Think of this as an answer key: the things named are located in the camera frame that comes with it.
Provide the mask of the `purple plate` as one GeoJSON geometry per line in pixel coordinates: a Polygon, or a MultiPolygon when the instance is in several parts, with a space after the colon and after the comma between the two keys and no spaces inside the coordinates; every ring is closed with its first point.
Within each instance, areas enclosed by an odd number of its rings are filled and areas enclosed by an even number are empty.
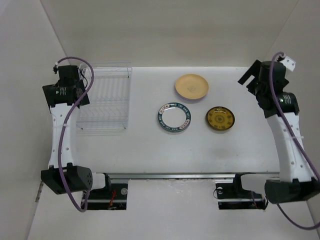
{"type": "Polygon", "coordinates": [[[183,101],[185,101],[185,102],[191,102],[191,103],[200,102],[200,101],[204,100],[204,99],[207,97],[207,96],[205,95],[205,96],[203,96],[203,97],[193,99],[193,98],[184,97],[184,96],[180,95],[178,92],[176,92],[175,95],[176,95],[179,99],[181,99],[181,100],[183,100],[183,101]]]}

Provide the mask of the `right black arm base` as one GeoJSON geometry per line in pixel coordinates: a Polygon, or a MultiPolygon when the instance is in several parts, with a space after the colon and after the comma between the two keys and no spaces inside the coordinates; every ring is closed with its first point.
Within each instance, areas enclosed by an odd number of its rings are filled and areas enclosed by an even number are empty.
{"type": "Polygon", "coordinates": [[[215,184],[213,196],[217,199],[219,210],[266,210],[267,198],[249,190],[236,190],[231,182],[215,184]]]}

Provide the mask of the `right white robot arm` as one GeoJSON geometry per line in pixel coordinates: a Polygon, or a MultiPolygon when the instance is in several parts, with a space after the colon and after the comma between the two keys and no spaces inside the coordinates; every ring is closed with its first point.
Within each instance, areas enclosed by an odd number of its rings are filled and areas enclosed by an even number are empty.
{"type": "Polygon", "coordinates": [[[296,96],[285,92],[289,84],[281,62],[256,60],[238,83],[253,94],[272,131],[279,160],[279,176],[241,173],[232,183],[232,193],[243,197],[249,191],[265,195],[272,204],[307,201],[320,193],[320,182],[303,156],[296,96]]]}

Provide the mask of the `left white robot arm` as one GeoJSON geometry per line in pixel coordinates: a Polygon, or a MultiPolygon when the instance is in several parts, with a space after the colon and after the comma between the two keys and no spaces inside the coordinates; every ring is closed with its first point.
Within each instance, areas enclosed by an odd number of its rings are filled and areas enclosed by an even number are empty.
{"type": "Polygon", "coordinates": [[[79,68],[56,65],[54,71],[57,83],[42,88],[52,117],[52,147],[48,167],[40,177],[55,194],[67,194],[83,213],[92,190],[104,199],[111,195],[112,186],[106,173],[93,173],[77,161],[77,119],[80,107],[90,103],[79,68]]]}

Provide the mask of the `beige plate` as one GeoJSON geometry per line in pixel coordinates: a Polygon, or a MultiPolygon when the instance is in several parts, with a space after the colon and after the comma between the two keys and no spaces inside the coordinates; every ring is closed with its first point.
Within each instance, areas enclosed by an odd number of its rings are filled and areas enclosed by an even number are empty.
{"type": "Polygon", "coordinates": [[[198,99],[206,96],[209,88],[207,80],[197,74],[182,75],[175,82],[176,92],[190,99],[198,99]]]}

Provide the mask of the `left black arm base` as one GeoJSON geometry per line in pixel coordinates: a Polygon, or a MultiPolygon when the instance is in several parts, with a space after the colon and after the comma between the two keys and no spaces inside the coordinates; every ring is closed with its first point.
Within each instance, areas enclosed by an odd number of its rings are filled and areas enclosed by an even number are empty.
{"type": "Polygon", "coordinates": [[[87,200],[88,211],[122,211],[127,209],[128,180],[112,179],[111,188],[94,189],[87,200]]]}

